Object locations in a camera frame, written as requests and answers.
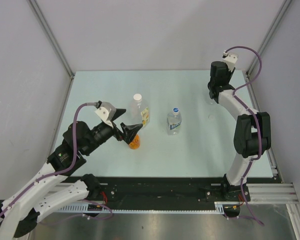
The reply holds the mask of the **small orange juice bottle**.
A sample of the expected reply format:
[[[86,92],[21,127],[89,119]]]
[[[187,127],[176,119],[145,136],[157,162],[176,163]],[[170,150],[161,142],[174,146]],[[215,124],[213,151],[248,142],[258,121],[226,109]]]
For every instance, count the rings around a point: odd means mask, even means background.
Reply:
[[[137,134],[134,139],[132,140],[132,142],[128,145],[130,149],[132,150],[136,150],[140,147],[141,142],[140,142],[140,137]]]

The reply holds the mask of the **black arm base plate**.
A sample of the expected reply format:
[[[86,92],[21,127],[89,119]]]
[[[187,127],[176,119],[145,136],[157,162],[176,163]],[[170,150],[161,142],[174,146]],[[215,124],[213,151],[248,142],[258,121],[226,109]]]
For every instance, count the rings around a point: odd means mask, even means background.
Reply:
[[[102,190],[109,197],[194,197],[208,202],[251,200],[248,186],[232,186],[225,177],[100,177]]]

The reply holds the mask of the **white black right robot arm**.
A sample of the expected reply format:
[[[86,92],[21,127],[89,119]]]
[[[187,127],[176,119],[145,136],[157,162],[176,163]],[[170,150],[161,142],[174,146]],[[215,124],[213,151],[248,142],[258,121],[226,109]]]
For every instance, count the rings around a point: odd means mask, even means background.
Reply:
[[[271,147],[270,115],[248,107],[235,95],[235,88],[230,85],[233,73],[226,62],[214,61],[207,84],[209,97],[223,106],[236,121],[233,137],[235,158],[220,187],[211,189],[214,198],[229,202],[248,196],[248,173],[253,163]]]

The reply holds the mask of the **clear blue-label Pocari bottle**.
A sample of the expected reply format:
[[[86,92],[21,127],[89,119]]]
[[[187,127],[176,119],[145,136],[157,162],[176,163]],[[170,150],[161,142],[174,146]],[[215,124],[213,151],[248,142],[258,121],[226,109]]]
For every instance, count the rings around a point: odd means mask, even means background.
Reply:
[[[167,114],[166,128],[168,135],[176,135],[179,133],[182,124],[182,115],[179,108],[174,107]]]

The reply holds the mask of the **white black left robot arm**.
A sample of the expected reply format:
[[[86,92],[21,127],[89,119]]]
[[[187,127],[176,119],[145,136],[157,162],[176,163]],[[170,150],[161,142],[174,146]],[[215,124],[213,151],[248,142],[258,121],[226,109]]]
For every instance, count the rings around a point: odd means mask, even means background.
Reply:
[[[94,128],[78,120],[82,108],[94,106],[101,123]],[[18,239],[34,230],[47,216],[76,201],[91,201],[104,195],[97,177],[85,174],[64,190],[51,195],[48,192],[71,176],[89,156],[107,140],[130,144],[143,127],[141,123],[118,128],[114,120],[126,112],[108,102],[88,102],[80,105],[72,124],[63,134],[63,141],[47,158],[38,173],[10,198],[0,200],[0,240]]]

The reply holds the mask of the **square clear NFC juice bottle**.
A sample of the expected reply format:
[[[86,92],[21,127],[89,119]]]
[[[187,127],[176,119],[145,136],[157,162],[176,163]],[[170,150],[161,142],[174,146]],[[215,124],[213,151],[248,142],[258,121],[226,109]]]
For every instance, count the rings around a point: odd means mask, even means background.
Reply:
[[[145,128],[150,122],[150,107],[140,93],[133,95],[129,104],[130,119],[133,124],[142,124]]]

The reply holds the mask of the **aluminium frame rails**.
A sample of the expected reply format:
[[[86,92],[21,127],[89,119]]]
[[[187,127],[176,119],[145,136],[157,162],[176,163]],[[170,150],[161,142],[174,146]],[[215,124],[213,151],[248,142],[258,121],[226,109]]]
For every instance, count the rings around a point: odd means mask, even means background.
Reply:
[[[251,204],[285,205],[295,237],[300,240],[300,202],[292,183],[249,183]]]

